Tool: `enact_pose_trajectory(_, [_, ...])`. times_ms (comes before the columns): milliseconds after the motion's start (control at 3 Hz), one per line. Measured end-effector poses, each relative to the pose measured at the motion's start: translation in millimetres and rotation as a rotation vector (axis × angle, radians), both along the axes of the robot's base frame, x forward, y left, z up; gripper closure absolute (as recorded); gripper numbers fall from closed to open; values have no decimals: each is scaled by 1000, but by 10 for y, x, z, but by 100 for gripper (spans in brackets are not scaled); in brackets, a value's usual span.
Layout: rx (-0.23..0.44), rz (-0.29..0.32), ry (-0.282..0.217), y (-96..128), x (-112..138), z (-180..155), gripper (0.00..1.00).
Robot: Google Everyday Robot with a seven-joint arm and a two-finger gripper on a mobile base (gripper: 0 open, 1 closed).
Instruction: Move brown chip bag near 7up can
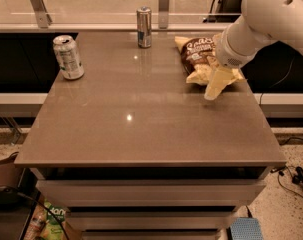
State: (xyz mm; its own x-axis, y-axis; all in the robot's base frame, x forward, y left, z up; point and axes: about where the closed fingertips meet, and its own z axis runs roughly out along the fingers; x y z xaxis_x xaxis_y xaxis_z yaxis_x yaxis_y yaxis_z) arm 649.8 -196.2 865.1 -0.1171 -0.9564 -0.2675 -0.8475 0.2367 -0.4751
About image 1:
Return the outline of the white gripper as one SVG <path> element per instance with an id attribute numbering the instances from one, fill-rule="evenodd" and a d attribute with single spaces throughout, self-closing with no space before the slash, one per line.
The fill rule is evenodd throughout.
<path id="1" fill-rule="evenodd" d="M 222 66 L 241 68 L 250 62 L 258 50 L 257 32 L 247 25 L 231 24 L 222 33 L 215 34 L 215 55 Z M 230 84 L 240 78 L 237 69 L 215 68 L 210 76 L 204 98 L 215 100 Z"/>

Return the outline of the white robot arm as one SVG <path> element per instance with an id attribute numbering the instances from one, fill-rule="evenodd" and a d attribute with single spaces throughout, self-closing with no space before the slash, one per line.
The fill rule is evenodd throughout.
<path id="1" fill-rule="evenodd" d="M 277 41 L 303 56 L 303 0 L 242 0 L 241 16 L 213 37 L 213 72 L 204 98 L 216 99 L 234 68 L 252 61 L 257 52 Z"/>

